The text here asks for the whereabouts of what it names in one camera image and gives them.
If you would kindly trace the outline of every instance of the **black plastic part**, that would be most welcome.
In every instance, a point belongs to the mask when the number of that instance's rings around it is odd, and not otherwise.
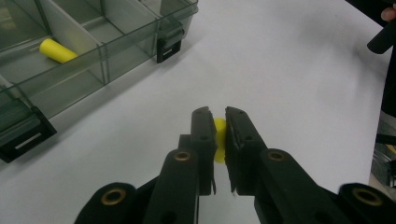
[[[198,203],[198,156],[176,149],[165,159],[152,192],[144,224],[195,224]]]
[[[363,184],[346,184],[340,188],[338,200],[353,223],[396,223],[396,204],[377,189]]]
[[[320,187],[320,188],[327,194],[327,196],[328,196],[334,203],[337,203],[338,195],[336,195],[335,193],[329,191],[328,189],[324,189],[323,187]]]
[[[267,188],[259,180],[258,190],[254,197],[254,208],[261,224],[283,223],[283,218]]]
[[[158,176],[136,190],[134,205],[131,209],[134,217],[133,223],[142,223],[149,207],[149,200],[157,183]]]
[[[396,161],[389,162],[390,167],[390,181],[389,185],[393,188],[396,188]]]
[[[383,54],[396,42],[396,20],[388,23],[368,44],[370,51]]]
[[[396,117],[396,48],[393,48],[390,57],[387,80],[385,81],[381,109],[385,113]]]
[[[387,8],[392,7],[392,4],[385,3],[381,0],[346,0],[350,5],[362,12],[364,15],[380,24],[386,26],[387,21],[381,19],[381,12]]]
[[[391,3],[391,4],[396,3],[396,0],[382,0],[382,1],[387,2],[387,3]]]
[[[104,204],[103,197],[113,189],[125,192],[122,201],[116,204]],[[134,222],[132,207],[135,199],[134,186],[124,183],[112,183],[97,190],[79,213],[76,224],[126,224]]]
[[[33,106],[31,110],[35,115],[35,119],[38,121],[37,125],[23,130],[19,136],[0,146],[1,160],[5,162],[14,161],[19,156],[57,133],[36,106]]]
[[[216,127],[209,107],[201,107],[192,112],[191,134],[182,134],[178,148],[190,148],[199,157],[200,195],[210,195],[212,186],[216,193],[213,160],[216,153]]]
[[[375,142],[379,144],[387,144],[396,146],[396,136],[378,133]]]
[[[162,63],[171,56],[175,55],[180,51],[181,40],[177,41],[170,47],[166,47],[166,40],[160,38],[157,40],[157,63]]]
[[[260,158],[264,190],[276,205],[283,223],[350,223],[289,153],[268,149]]]
[[[267,146],[245,111],[228,106],[226,122],[225,163],[231,191],[236,189],[239,195],[254,195],[259,178],[256,165]]]

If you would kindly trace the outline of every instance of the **yellow object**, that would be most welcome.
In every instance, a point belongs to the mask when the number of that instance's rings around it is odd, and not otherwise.
[[[225,130],[226,121],[225,119],[215,119],[216,126],[216,143],[218,144],[218,149],[215,154],[215,161],[218,163],[225,162]]]
[[[59,63],[66,63],[78,56],[75,52],[51,39],[45,39],[41,43],[40,52]]]
[[[396,154],[396,148],[393,145],[387,145],[387,148],[393,152],[394,154]]]

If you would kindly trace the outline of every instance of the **white surface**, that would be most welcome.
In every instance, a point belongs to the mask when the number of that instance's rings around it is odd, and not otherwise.
[[[389,55],[366,43],[380,27],[348,3],[202,0],[181,52],[149,61],[51,122],[59,131],[0,164],[1,223],[73,223],[111,182],[156,176],[191,112],[245,110],[269,147],[291,155],[322,187],[368,183]],[[259,223],[253,199],[201,197],[200,224]]]

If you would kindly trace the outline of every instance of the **brass screw hole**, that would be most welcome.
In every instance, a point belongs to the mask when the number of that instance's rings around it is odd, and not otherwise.
[[[175,160],[177,160],[177,161],[187,161],[190,159],[190,157],[191,157],[191,154],[189,152],[184,152],[184,151],[178,152],[174,156]]]
[[[125,189],[111,189],[102,196],[101,202],[104,205],[115,205],[122,202],[125,196]]]
[[[273,161],[283,161],[283,160],[285,160],[285,157],[280,152],[274,152],[274,151],[269,152],[268,153],[268,157],[271,160],[273,160]]]
[[[369,204],[371,206],[381,206],[382,200],[375,193],[371,192],[368,189],[356,188],[352,190],[353,196],[357,198],[362,203]]]

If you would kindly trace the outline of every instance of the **plastic storage box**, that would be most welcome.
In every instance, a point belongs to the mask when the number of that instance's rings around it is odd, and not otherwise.
[[[197,0],[0,0],[0,159],[55,134],[47,119],[70,105],[178,52],[197,10]],[[46,57],[46,38],[78,57]]]

